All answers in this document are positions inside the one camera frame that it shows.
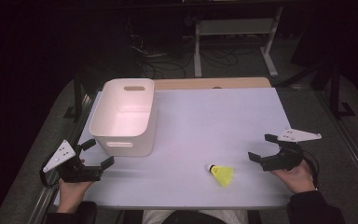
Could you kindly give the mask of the yellow shuttlecock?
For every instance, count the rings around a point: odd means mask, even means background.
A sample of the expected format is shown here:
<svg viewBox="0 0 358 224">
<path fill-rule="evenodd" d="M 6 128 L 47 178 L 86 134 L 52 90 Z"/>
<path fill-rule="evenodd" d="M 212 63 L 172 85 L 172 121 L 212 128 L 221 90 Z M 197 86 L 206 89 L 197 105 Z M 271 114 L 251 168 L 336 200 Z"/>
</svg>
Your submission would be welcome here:
<svg viewBox="0 0 358 224">
<path fill-rule="evenodd" d="M 223 188 L 231 183 L 234 175 L 234 169 L 229 166 L 209 164 L 207 170 Z"/>
</svg>

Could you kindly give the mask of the aluminium rail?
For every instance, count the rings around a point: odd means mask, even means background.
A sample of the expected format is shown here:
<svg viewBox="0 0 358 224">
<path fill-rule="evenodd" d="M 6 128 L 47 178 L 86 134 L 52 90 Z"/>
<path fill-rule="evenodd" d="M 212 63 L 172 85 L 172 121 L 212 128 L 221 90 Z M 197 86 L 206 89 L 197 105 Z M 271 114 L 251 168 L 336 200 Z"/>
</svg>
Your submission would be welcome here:
<svg viewBox="0 0 358 224">
<path fill-rule="evenodd" d="M 50 109 L 42 130 L 31 149 L 39 191 L 32 213 L 26 219 L 26 224 L 42 224 L 57 196 L 56 187 L 46 188 L 40 181 L 39 170 L 42 163 L 45 158 L 56 151 L 63 140 L 67 140 L 73 145 L 78 143 L 94 99 L 94 95 L 81 94 L 80 97 L 77 97 L 74 94 L 62 93 Z"/>
<path fill-rule="evenodd" d="M 344 141 L 345 145 L 347 146 L 347 149 L 349 150 L 349 154 L 353 163 L 358 169 L 358 146 L 356 145 L 355 141 L 350 135 L 350 132 L 342 121 L 343 118 L 354 117 L 355 113 L 353 112 L 348 103 L 339 103 L 338 108 L 342 108 L 342 111 L 338 110 L 338 112 L 334 112 L 330 108 L 330 100 L 323 92 L 317 91 L 315 95 L 318 98 L 321 106 L 324 108 L 324 111 L 327 116 L 332 120 L 341 139 Z"/>
</svg>

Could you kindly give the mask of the black metal stand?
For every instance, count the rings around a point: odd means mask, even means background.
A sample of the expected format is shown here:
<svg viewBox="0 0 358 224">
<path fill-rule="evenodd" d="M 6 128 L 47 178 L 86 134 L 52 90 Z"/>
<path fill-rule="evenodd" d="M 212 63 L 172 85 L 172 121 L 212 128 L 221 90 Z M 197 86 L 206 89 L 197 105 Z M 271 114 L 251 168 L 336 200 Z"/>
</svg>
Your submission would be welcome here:
<svg viewBox="0 0 358 224">
<path fill-rule="evenodd" d="M 353 117 L 355 115 L 351 106 L 346 102 L 341 102 L 339 99 L 340 90 L 340 72 L 336 64 L 332 67 L 332 75 L 330 80 L 330 98 L 329 107 L 333 116 L 337 120 L 342 117 Z"/>
<path fill-rule="evenodd" d="M 83 113 L 83 99 L 85 93 L 83 92 L 82 78 L 79 73 L 76 73 L 73 79 L 74 87 L 74 103 L 67 107 L 64 118 L 72 119 L 74 122 L 78 122 Z"/>
</svg>

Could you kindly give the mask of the person's torso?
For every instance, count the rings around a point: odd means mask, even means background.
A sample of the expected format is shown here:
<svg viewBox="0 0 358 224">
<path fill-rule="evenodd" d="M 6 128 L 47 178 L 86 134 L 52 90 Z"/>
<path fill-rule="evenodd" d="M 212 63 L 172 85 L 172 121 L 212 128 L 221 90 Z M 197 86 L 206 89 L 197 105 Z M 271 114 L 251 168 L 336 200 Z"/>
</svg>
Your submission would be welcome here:
<svg viewBox="0 0 358 224">
<path fill-rule="evenodd" d="M 248 224 L 246 210 L 144 210 L 142 224 Z"/>
</svg>

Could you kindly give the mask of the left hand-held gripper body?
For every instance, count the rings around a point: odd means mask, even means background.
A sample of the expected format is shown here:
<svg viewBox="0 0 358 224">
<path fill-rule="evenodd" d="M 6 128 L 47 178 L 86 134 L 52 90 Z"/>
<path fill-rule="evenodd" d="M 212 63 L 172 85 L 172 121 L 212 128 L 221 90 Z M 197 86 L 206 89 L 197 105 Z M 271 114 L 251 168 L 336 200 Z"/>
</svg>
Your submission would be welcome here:
<svg viewBox="0 0 358 224">
<path fill-rule="evenodd" d="M 46 174 L 56 170 L 66 183 L 99 181 L 103 174 L 101 166 L 86 166 L 80 159 L 83 150 L 80 145 L 72 147 L 63 140 L 57 150 L 47 156 L 41 167 L 41 182 L 47 183 Z"/>
</svg>

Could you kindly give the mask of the white metal table frame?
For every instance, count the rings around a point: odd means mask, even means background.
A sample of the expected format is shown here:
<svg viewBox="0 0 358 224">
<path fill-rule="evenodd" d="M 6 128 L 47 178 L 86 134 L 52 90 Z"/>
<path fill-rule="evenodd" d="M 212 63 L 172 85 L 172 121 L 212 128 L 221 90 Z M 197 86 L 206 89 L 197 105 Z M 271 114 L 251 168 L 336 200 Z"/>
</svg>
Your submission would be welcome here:
<svg viewBox="0 0 358 224">
<path fill-rule="evenodd" d="M 202 77 L 200 61 L 200 38 L 206 35 L 267 35 L 268 39 L 260 48 L 268 73 L 276 77 L 278 71 L 272 61 L 269 52 L 275 38 L 283 7 L 277 7 L 275 15 L 266 19 L 236 19 L 236 20 L 211 20 L 198 21 L 195 26 L 195 52 L 194 72 L 195 77 Z"/>
</svg>

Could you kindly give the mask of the wooden desk board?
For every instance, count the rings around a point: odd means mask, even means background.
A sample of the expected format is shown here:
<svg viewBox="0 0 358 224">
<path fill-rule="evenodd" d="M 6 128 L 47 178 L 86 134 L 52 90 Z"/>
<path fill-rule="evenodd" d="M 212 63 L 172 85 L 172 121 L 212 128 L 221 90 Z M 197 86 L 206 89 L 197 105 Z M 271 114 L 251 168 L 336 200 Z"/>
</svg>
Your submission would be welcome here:
<svg viewBox="0 0 358 224">
<path fill-rule="evenodd" d="M 156 79 L 154 83 L 156 90 L 245 89 L 271 87 L 269 80 L 265 77 Z"/>
</svg>

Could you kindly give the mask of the person's right hand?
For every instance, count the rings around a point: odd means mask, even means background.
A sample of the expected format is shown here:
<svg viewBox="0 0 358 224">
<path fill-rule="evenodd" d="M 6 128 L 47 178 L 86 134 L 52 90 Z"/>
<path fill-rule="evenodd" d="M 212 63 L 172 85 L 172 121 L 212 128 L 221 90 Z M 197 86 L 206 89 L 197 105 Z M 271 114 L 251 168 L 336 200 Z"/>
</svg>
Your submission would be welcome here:
<svg viewBox="0 0 358 224">
<path fill-rule="evenodd" d="M 277 176 L 294 194 L 316 190 L 310 168 L 305 161 L 290 171 L 274 170 L 271 173 Z"/>
</svg>

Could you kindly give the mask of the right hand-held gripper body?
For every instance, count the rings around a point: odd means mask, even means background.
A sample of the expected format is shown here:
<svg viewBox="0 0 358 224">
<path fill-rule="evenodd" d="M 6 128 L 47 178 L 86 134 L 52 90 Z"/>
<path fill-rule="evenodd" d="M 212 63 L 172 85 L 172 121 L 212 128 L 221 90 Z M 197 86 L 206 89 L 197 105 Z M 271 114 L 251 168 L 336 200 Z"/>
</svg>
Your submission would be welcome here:
<svg viewBox="0 0 358 224">
<path fill-rule="evenodd" d="M 276 155 L 262 158 L 263 162 L 260 164 L 264 171 L 274 170 L 292 170 L 298 166 L 302 161 L 307 162 L 313 172 L 319 171 L 319 164 L 316 158 L 312 156 L 314 162 L 308 159 L 304 153 L 305 151 L 298 144 L 299 142 L 320 140 L 322 136 L 319 133 L 309 133 L 292 128 L 286 128 L 278 136 L 281 141 L 277 144 L 279 152 Z"/>
</svg>

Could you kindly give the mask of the white plastic bin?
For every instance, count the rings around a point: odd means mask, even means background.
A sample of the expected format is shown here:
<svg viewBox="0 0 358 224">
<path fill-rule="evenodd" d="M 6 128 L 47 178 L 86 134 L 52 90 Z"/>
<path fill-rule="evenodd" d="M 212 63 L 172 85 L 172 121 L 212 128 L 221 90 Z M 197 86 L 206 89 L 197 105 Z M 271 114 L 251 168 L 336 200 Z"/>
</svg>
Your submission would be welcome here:
<svg viewBox="0 0 358 224">
<path fill-rule="evenodd" d="M 157 120 L 154 81 L 117 78 L 104 84 L 89 132 L 109 156 L 145 157 L 154 145 Z"/>
</svg>

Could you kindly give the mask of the person's left hand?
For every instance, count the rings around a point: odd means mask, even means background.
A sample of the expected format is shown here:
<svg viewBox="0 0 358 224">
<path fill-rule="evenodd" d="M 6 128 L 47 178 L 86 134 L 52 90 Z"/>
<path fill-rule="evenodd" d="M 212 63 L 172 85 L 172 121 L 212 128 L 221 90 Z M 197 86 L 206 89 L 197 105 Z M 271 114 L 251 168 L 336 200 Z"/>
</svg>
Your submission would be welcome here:
<svg viewBox="0 0 358 224">
<path fill-rule="evenodd" d="M 92 182 L 66 183 L 59 180 L 60 202 L 57 212 L 74 214 L 83 201 L 84 195 Z"/>
</svg>

